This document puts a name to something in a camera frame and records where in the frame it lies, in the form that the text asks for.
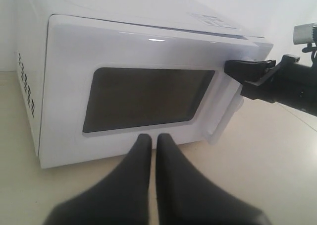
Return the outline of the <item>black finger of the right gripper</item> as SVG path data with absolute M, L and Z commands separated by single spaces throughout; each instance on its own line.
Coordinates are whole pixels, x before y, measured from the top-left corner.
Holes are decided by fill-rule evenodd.
M 299 96 L 299 84 L 287 75 L 287 70 L 298 63 L 300 58 L 284 55 L 281 62 L 257 82 L 244 82 L 241 95 L 252 100 L 269 103 L 293 103 Z
M 238 82 L 257 82 L 276 66 L 276 60 L 227 60 L 224 73 Z

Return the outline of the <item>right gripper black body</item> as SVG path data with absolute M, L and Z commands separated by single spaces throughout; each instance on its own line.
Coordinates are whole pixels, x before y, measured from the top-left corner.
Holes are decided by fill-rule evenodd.
M 316 116 L 317 64 L 306 66 L 298 57 L 283 57 L 273 76 L 273 99 L 291 108 Z

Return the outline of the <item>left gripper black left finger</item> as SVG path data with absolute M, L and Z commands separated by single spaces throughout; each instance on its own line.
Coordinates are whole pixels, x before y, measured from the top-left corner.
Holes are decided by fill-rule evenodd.
M 152 139 L 140 134 L 118 166 L 51 211 L 46 225 L 147 225 Z

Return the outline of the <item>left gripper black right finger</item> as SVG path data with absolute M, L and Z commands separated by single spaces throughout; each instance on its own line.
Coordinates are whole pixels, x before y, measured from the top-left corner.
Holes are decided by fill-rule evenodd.
M 156 193 L 161 225 L 269 225 L 264 212 L 212 183 L 184 156 L 169 134 L 160 134 Z

